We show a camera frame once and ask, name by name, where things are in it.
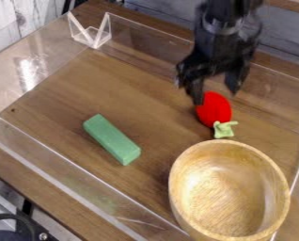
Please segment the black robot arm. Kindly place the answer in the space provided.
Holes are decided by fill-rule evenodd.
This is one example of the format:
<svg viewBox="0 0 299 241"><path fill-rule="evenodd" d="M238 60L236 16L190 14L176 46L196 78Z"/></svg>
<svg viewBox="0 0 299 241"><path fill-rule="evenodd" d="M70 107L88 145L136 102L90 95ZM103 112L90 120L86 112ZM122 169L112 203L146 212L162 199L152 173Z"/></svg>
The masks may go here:
<svg viewBox="0 0 299 241"><path fill-rule="evenodd" d="M240 90L259 45L263 23L256 10L265 0L204 0L196 7L194 49L176 65L176 85L202 105L203 82L224 74L232 94Z"/></svg>

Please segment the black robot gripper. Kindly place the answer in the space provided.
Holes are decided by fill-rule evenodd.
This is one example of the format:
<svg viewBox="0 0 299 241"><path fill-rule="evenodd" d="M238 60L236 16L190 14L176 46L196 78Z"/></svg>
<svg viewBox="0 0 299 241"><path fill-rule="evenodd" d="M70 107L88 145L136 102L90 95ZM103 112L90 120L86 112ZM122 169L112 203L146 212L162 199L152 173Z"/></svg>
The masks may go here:
<svg viewBox="0 0 299 241"><path fill-rule="evenodd" d="M203 78L224 72L224 84L231 94L240 90L250 71L262 24L244 24L230 35L207 30L195 24L195 46L191 54L176 65L176 84L186 88L194 105L203 104Z"/></svg>

